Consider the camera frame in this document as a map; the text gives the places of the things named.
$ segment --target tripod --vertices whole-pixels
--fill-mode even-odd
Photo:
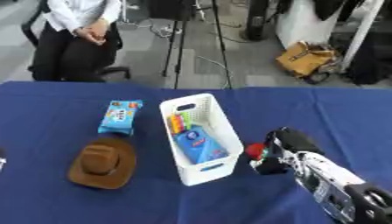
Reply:
[[[186,27],[188,24],[188,20],[191,19],[192,9],[193,9],[192,0],[179,0],[179,1],[181,1],[181,7],[180,7],[181,18],[180,19],[182,21],[182,33],[181,33],[181,37],[180,37],[180,41],[179,41],[177,65],[175,66],[176,80],[174,82],[174,89],[177,89],[179,86],[179,75],[181,74],[181,64],[182,64],[182,57],[183,57],[183,52],[184,52],[184,43],[185,43],[185,39],[186,39]],[[231,84],[230,73],[228,71],[228,60],[226,58],[226,47],[225,47],[225,43],[223,42],[223,37],[222,37],[221,22],[219,19],[219,12],[218,12],[218,4],[216,3],[216,0],[212,0],[212,2],[213,2],[212,9],[213,9],[214,17],[215,17],[216,29],[218,31],[218,38],[220,41],[220,51],[222,54],[223,65],[225,67],[225,72],[226,72],[227,85],[228,85],[229,89],[232,89],[233,86]],[[200,11],[200,10],[205,10],[205,9],[201,9],[201,8],[197,7],[196,10]],[[170,37],[170,46],[169,46],[169,50],[167,52],[166,63],[164,65],[164,70],[162,71],[162,76],[164,76],[164,77],[167,77],[167,68],[169,66],[170,57],[172,56],[172,49],[173,49],[174,41],[176,38],[176,30],[177,30],[178,26],[179,26],[179,21],[177,19],[175,19],[174,25],[173,25],[173,32],[171,33],[171,37]]]

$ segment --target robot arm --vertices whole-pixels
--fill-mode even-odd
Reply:
[[[391,224],[392,194],[336,165],[305,134],[281,128],[270,132],[264,158],[250,164],[261,174],[294,171],[296,181],[336,221]]]

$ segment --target table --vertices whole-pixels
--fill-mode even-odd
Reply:
[[[392,92],[250,87],[198,91],[131,84],[8,82],[0,86],[2,223],[331,224],[289,174],[258,176],[241,157],[234,173],[203,185],[180,183],[159,114],[161,101],[210,92],[244,143],[288,125],[311,135],[329,158],[392,190]],[[118,190],[72,184],[67,170],[95,139],[110,100],[142,99],[135,120],[137,167]]]

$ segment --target red object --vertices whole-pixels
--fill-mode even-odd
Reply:
[[[249,145],[245,152],[250,156],[252,160],[260,160],[263,158],[264,144],[263,143],[253,143]]]

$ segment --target tripod leg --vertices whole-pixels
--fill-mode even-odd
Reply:
[[[164,71],[162,71],[162,76],[164,76],[164,77],[167,77],[167,68],[169,67],[170,57],[172,56],[173,45],[174,45],[174,40],[176,38],[176,30],[177,30],[178,25],[179,25],[179,21],[174,20],[173,32],[171,33],[171,36],[170,36],[170,46],[169,46],[169,50],[167,52],[166,62],[164,63]]]
[[[174,82],[174,89],[177,89],[179,87],[179,75],[181,74],[181,67],[182,67],[182,56],[184,53],[184,43],[186,41],[186,25],[188,21],[187,19],[184,19],[182,21],[182,34],[181,34],[181,40],[179,42],[179,49],[178,49],[178,61],[176,65],[176,81]]]
[[[183,1],[183,11],[182,11],[182,34],[181,34],[181,39],[179,41],[179,49],[178,49],[178,61],[176,65],[176,80],[174,82],[174,89],[177,89],[179,87],[179,75],[181,74],[181,67],[182,67],[182,56],[184,53],[184,43],[186,41],[186,26],[188,24],[188,18],[191,17],[192,14],[192,6],[186,2],[186,0]]]
[[[233,89],[233,86],[231,84],[230,73],[228,71],[228,59],[226,58],[226,47],[222,37],[221,21],[219,19],[219,10],[218,10],[218,4],[216,3],[216,0],[213,0],[213,15],[215,16],[216,30],[218,31],[218,38],[220,41],[220,52],[222,53],[223,65],[226,68],[225,72],[226,72],[228,88]]]

